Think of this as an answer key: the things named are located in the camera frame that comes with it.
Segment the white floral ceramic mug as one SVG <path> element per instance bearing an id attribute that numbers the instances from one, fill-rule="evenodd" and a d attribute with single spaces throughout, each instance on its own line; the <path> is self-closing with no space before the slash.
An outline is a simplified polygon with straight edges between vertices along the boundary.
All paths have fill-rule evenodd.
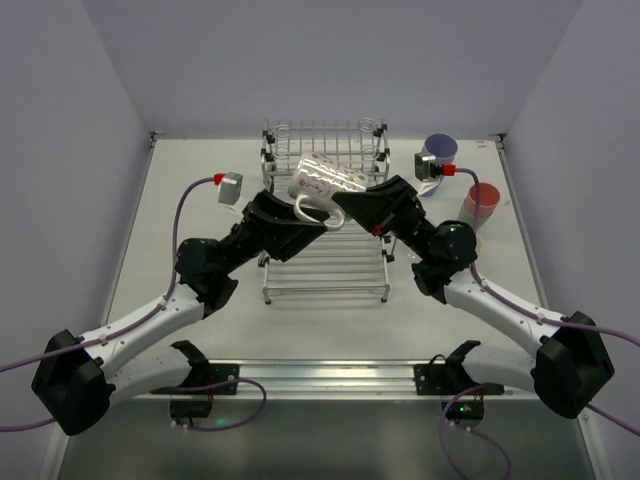
<path id="1" fill-rule="evenodd" d="M 288 185 L 288 195 L 294 200 L 293 212 L 300 221 L 320 223 L 329 232 L 342 229 L 348 215 L 333 200 L 336 193 L 362 193 L 369 177 L 337 159 L 313 151 L 301 153 L 297 167 Z M 311 207 L 329 214 L 329 223 L 316 220 L 303 211 Z"/>

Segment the light blue plastic cup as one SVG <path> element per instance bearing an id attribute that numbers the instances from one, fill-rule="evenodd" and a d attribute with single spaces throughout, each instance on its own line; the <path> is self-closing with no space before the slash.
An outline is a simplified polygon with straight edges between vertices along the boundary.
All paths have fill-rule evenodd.
<path id="1" fill-rule="evenodd" d="M 441 185 L 441 179 L 433 179 L 427 182 L 423 182 L 418 189 L 418 195 L 422 198 L 428 198 L 435 194 L 439 186 Z"/>

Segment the salmon pink plastic cup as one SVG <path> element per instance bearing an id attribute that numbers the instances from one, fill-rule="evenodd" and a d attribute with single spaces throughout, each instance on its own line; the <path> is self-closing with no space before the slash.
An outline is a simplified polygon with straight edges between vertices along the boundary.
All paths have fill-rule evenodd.
<path id="1" fill-rule="evenodd" d="M 463 202 L 464 208 L 476 217 L 486 218 L 493 214 L 501 200 L 501 193 L 490 183 L 473 185 Z"/>

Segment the lavender plastic cup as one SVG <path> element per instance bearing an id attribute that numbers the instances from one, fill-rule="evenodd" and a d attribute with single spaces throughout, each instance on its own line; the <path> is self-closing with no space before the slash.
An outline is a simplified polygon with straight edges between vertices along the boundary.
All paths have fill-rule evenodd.
<path id="1" fill-rule="evenodd" d="M 440 163 L 453 163 L 458 153 L 458 143 L 447 134 L 435 133 L 425 139 L 423 150 L 435 156 Z"/>

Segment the light green plastic cup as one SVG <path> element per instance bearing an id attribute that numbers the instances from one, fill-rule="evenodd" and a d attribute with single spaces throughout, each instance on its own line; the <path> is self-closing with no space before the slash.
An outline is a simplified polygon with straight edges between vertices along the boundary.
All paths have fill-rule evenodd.
<path id="1" fill-rule="evenodd" d="M 468 224 L 475 231 L 480 230 L 491 218 L 491 215 L 476 217 L 474 213 L 467 210 L 465 206 L 462 206 L 458 213 L 458 220 L 462 223 Z"/>

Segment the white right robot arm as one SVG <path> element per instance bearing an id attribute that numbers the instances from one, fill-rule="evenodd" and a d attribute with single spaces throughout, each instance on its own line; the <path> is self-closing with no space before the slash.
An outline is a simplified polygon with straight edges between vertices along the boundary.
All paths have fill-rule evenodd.
<path id="1" fill-rule="evenodd" d="M 589 316 L 536 307 L 481 277 L 473 265 L 472 227 L 458 221 L 433 225 L 416 190 L 400 176 L 362 193 L 339 192 L 333 200 L 372 235 L 390 233 L 417 255 L 411 269 L 422 294 L 473 315 L 520 348 L 468 340 L 444 364 L 422 367 L 426 378 L 444 382 L 454 393 L 476 385 L 530 391 L 556 414 L 574 419 L 613 377 L 614 366 Z"/>

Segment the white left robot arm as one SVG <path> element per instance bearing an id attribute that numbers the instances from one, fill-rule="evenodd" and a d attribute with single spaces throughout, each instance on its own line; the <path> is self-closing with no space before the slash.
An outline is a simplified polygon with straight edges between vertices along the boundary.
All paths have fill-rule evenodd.
<path id="1" fill-rule="evenodd" d="M 68 436 L 95 425 L 117 392 L 114 377 L 170 334 L 221 310 L 238 283 L 231 273 L 266 252 L 287 261 L 326 233 L 329 215 L 259 192 L 221 239 L 187 238 L 176 251 L 167 293 L 79 337 L 51 337 L 31 389 Z"/>

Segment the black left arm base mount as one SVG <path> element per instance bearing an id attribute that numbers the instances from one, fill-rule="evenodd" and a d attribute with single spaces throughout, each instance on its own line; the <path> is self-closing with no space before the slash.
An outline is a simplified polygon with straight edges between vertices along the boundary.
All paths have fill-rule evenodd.
<path id="1" fill-rule="evenodd" d="M 186 379 L 177 387 L 165 387 L 152 390 L 152 394 L 179 394 L 179 387 L 201 387 L 237 379 L 240 366 L 237 363 L 211 363 L 194 344 L 188 340 L 171 344 L 187 359 L 190 371 Z"/>

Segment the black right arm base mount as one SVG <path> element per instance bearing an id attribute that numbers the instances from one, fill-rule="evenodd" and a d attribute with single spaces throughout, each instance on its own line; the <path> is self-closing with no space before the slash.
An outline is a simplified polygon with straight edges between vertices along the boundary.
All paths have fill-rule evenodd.
<path id="1" fill-rule="evenodd" d="M 455 395 L 478 383 L 463 368 L 463 361 L 470 352 L 481 346 L 478 340 L 467 340 L 445 357 L 436 354 L 427 363 L 413 366 L 413 381 L 418 396 Z"/>

